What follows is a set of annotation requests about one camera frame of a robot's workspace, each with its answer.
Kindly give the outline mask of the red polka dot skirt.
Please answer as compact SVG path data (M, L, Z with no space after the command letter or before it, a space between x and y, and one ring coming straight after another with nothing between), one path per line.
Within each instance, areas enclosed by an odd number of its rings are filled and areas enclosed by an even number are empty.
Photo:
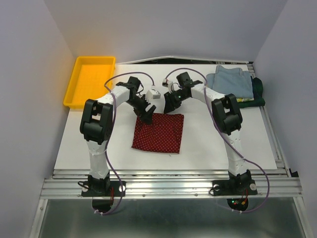
M146 152L178 154L183 125L183 114L154 113L151 124L136 119L132 148Z

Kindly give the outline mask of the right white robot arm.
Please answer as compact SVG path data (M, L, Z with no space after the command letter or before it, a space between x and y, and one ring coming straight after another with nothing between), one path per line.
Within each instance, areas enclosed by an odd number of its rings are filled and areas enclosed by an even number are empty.
M164 113L179 108L186 99L193 98L206 104L214 127L224 141L228 157L227 180L212 181L212 196L240 195L248 192L253 183L251 172L242 155L240 130L242 114L233 94L224 95L210 89L206 83L193 81L187 72L177 77L180 88L174 89L174 83L165 78L162 86L168 88L164 94Z

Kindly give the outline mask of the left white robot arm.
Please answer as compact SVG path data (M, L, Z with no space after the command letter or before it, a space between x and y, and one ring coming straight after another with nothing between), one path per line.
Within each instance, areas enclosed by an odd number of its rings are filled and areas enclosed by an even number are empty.
M107 147L114 128L117 107L129 104L138 119L145 124L153 122L156 106L151 105L146 95L138 91L142 85L137 77L127 82L118 82L113 90L99 99L88 99L84 105L80 132L89 149L90 171L86 181L78 182L82 196L107 196L113 192L110 185L110 169Z

